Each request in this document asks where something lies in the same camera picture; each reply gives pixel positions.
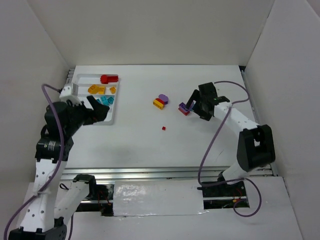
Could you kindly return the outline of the purple lego brick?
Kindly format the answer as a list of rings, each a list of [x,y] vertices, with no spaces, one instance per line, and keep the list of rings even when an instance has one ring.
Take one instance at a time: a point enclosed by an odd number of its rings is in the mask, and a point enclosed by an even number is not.
[[[186,107],[186,104],[181,102],[179,105],[178,105],[178,108],[181,108],[181,109],[184,109],[185,111],[191,111],[192,108],[193,108],[193,105],[194,103],[192,103],[189,107]]]

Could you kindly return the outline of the yellow striped lego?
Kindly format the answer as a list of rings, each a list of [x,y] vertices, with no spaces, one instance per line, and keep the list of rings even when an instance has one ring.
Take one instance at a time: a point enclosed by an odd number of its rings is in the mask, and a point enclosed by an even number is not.
[[[116,89],[116,87],[113,86],[113,87],[111,87],[109,90],[110,90],[110,92],[111,92],[112,94],[115,94],[117,89]]]

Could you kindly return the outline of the small yellow square lego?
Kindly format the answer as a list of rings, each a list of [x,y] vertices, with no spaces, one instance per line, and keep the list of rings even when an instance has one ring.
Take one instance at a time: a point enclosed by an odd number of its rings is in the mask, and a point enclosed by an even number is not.
[[[99,87],[98,94],[104,95],[105,91],[106,91],[106,88],[104,86],[101,86],[101,87]]]

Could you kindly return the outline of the yellow butterfly lego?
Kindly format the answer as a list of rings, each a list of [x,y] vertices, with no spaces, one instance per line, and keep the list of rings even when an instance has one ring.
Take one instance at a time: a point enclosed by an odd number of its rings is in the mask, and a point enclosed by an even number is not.
[[[93,84],[88,88],[87,91],[88,91],[89,94],[95,95],[95,94],[97,94],[99,92],[99,89],[100,89],[99,86]]]

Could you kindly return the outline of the teal flower lego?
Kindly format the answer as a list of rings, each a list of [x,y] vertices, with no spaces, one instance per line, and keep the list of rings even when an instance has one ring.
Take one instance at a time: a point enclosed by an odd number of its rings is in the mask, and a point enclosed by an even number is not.
[[[114,98],[111,96],[107,99],[108,103],[112,105],[114,103]]]

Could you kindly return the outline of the teal long lego brick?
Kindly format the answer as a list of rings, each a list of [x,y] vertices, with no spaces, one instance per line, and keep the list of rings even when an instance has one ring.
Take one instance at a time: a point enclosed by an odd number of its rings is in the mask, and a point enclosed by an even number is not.
[[[102,97],[100,98],[100,101],[101,101],[101,103],[102,103],[103,105],[109,106],[109,101],[108,101],[108,98],[107,98],[106,96],[102,96]]]

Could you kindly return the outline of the red rectangular lego brick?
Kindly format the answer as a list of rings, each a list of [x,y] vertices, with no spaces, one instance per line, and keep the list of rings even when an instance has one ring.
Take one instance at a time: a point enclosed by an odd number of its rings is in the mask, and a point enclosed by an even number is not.
[[[119,77],[117,75],[107,75],[108,83],[117,83],[119,81]]]

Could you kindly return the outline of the yellow long lego brick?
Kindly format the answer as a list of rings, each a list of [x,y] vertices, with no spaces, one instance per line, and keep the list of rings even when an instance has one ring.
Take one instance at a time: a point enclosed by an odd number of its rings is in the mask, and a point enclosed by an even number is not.
[[[153,100],[153,105],[154,106],[156,106],[158,109],[160,109],[160,110],[162,110],[164,107],[165,107],[165,105],[163,105],[163,104],[161,104],[160,102],[158,102],[157,100]]]

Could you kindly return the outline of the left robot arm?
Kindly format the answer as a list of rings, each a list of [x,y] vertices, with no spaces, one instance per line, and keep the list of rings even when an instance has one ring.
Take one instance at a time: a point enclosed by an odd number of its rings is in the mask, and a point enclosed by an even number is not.
[[[66,196],[56,202],[60,180],[74,144],[73,135],[81,126],[102,122],[109,107],[87,96],[91,108],[84,103],[50,102],[44,115],[46,124],[36,145],[36,173],[32,196],[20,207],[26,209],[20,226],[5,229],[5,240],[64,240],[67,224],[83,199],[97,195],[93,175],[78,174]]]

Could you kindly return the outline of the red rounded picture lego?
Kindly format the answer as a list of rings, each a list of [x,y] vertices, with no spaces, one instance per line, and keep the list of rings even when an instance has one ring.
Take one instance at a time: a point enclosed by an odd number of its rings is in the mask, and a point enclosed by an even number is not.
[[[100,76],[100,83],[101,84],[108,84],[109,83],[109,79],[108,79],[108,75],[103,74]]]

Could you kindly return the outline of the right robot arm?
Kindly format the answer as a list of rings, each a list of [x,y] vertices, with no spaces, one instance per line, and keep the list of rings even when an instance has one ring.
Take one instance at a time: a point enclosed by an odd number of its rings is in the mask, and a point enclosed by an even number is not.
[[[197,177],[201,173],[205,160],[223,126],[228,127],[238,138],[235,162],[219,174],[216,185],[234,185],[243,181],[257,168],[269,165],[276,159],[272,129],[269,125],[260,125],[243,115],[235,105],[249,101],[245,99],[230,101],[219,96],[214,83],[198,86],[191,94],[186,108],[201,119],[209,121],[212,117],[221,121],[200,162]]]

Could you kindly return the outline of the purple rounded lego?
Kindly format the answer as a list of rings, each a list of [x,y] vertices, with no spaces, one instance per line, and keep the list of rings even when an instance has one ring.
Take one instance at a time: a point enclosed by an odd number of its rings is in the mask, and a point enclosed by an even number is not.
[[[159,94],[159,95],[158,95],[158,98],[159,98],[161,101],[163,101],[165,105],[167,105],[168,102],[169,102],[169,98],[168,98],[165,94]]]

